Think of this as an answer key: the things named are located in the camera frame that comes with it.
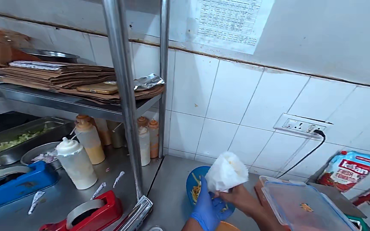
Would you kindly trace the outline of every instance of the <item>red tape dispenser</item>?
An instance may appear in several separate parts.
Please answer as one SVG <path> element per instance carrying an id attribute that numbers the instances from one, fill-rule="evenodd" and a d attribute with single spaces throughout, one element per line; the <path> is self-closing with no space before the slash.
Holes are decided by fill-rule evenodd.
<path id="1" fill-rule="evenodd" d="M 45 224 L 39 231 L 101 231 L 121 218 L 122 213 L 121 200 L 108 191 L 73 209 L 65 220 Z"/>

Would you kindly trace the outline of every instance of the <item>stack of paper bags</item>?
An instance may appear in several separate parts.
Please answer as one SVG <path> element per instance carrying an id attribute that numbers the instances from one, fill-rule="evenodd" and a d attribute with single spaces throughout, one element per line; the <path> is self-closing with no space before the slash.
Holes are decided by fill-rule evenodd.
<path id="1" fill-rule="evenodd" d="M 135 92 L 135 99 L 149 99 L 153 98 L 159 94 L 161 94 L 165 89 L 164 85 L 159 85 L 152 87 L 150 89 L 146 89 L 143 91 Z M 104 103 L 120 103 L 121 99 L 119 97 L 119 93 L 115 93 L 113 95 L 103 95 L 103 94 L 96 94 L 96 93 L 89 93 L 89 92 L 79 92 L 75 89 L 60 89 L 58 92 L 65 93 L 67 95 L 74 95 L 78 97 L 82 97 L 88 99 L 90 101 L 104 104 Z"/>
<path id="2" fill-rule="evenodd" d="M 44 90 L 74 89 L 77 86 L 115 79 L 113 68 L 45 61 L 14 61 L 1 67 L 3 81 Z"/>
<path id="3" fill-rule="evenodd" d="M 6 83 L 60 92 L 99 104 L 121 102 L 119 93 L 103 95 L 79 92 L 75 89 L 77 86 L 115 80 L 114 68 L 110 67 L 61 62 L 14 61 L 9 63 L 9 67 L 0 68 L 0 75 L 3 76 L 1 80 Z M 161 94 L 164 89 L 164 85 L 159 85 L 135 92 L 135 99 L 155 97 Z"/>

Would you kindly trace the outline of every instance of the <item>gloved hand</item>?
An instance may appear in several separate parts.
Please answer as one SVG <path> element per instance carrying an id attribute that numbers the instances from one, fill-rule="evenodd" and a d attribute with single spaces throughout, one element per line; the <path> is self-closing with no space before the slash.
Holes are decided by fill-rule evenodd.
<path id="1" fill-rule="evenodd" d="M 213 194 L 208 193 L 206 179 L 202 176 L 201 192 L 191 217 L 198 221 L 204 231 L 215 231 L 221 220 L 225 220 L 232 214 L 230 209 L 222 213 L 225 202 L 219 197 L 211 199 L 212 197 Z"/>

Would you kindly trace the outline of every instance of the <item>gold phone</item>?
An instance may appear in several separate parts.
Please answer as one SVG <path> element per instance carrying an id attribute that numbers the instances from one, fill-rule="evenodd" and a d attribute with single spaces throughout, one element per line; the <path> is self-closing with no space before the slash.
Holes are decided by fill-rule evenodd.
<path id="1" fill-rule="evenodd" d="M 76 87 L 80 92 L 91 92 L 104 95 L 113 95 L 118 92 L 118 86 L 105 83 L 94 83 Z"/>

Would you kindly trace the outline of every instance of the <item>green vegetable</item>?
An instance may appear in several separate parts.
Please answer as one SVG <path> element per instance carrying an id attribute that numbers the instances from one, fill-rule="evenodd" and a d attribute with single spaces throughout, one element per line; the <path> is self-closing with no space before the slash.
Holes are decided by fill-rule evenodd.
<path id="1" fill-rule="evenodd" d="M 40 134 L 43 134 L 49 130 L 53 129 L 53 127 L 51 128 L 47 128 L 46 125 L 44 127 L 44 129 L 42 131 L 38 131 L 38 132 L 34 132 L 34 133 L 31 133 L 31 132 L 28 132 L 28 133 L 25 133 L 25 134 L 22 134 L 20 136 L 18 136 L 17 139 L 13 140 L 13 141 L 10 141 L 10 142 L 1 142 L 0 143 L 0 151 L 3 151 L 3 150 L 6 150 L 10 147 L 13 147 L 17 144 L 21 144 L 29 139 L 32 139 Z"/>

